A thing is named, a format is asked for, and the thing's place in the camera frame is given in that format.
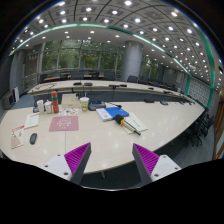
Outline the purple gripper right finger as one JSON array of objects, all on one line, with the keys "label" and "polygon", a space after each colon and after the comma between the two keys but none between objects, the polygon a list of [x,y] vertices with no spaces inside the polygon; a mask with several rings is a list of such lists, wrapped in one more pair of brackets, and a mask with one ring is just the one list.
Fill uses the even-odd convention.
[{"label": "purple gripper right finger", "polygon": [[167,155],[159,156],[138,144],[133,144],[132,154],[143,185],[159,180],[181,169]]}]

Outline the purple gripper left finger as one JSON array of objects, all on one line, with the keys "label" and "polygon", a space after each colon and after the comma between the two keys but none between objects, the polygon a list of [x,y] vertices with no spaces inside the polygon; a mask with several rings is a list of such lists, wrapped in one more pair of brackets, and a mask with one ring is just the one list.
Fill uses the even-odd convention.
[{"label": "purple gripper left finger", "polygon": [[90,154],[91,144],[86,143],[65,155],[57,154],[44,165],[44,170],[79,185]]}]

